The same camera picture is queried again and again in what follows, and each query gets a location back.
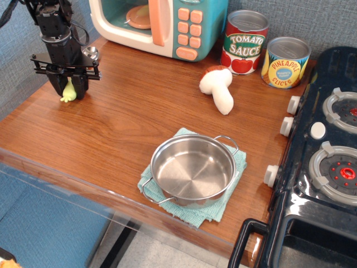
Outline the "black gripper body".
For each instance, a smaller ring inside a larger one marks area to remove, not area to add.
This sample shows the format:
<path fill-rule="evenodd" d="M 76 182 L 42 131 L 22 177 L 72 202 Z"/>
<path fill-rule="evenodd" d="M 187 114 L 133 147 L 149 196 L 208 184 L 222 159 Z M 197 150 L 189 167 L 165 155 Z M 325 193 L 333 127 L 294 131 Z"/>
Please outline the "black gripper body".
<path fill-rule="evenodd" d="M 58 37 L 40 35 L 47 51 L 33 54 L 30 60 L 35 64 L 37 73 L 45 74 L 46 67 L 53 65 L 56 71 L 72 76 L 75 71 L 83 71 L 86 78 L 100 80 L 99 62 L 92 56 L 83 54 L 80 44 L 71 33 Z"/>

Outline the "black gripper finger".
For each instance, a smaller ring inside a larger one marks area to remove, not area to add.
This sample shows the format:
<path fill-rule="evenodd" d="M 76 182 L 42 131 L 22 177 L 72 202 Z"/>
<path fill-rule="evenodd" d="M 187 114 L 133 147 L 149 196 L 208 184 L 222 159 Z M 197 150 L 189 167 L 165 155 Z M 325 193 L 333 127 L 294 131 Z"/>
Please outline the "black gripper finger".
<path fill-rule="evenodd" d="M 59 96 L 63 96 L 64 89 L 68 83 L 68 78 L 59 73 L 46 73 L 51 85 Z"/>
<path fill-rule="evenodd" d="M 71 78 L 76 98 L 82 100 L 85 97 L 85 93 L 88 90 L 88 80 L 84 75 L 74 75 Z"/>

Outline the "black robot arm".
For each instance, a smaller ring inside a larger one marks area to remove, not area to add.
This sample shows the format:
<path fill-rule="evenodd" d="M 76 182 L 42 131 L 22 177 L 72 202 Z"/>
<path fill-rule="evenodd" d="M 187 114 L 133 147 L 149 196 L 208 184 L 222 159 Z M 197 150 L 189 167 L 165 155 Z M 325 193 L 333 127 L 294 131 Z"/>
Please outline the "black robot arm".
<path fill-rule="evenodd" d="M 72 19 L 70 1 L 24 1 L 35 25 L 40 28 L 40 38 L 46 45 L 45 53 L 33 54 L 31 61 L 35 72 L 44 74 L 61 97 L 68 82 L 72 82 L 77 99 L 83 99 L 88 90 L 88 80 L 100 80 L 99 63 L 82 52 L 89 42 L 81 42 Z"/>

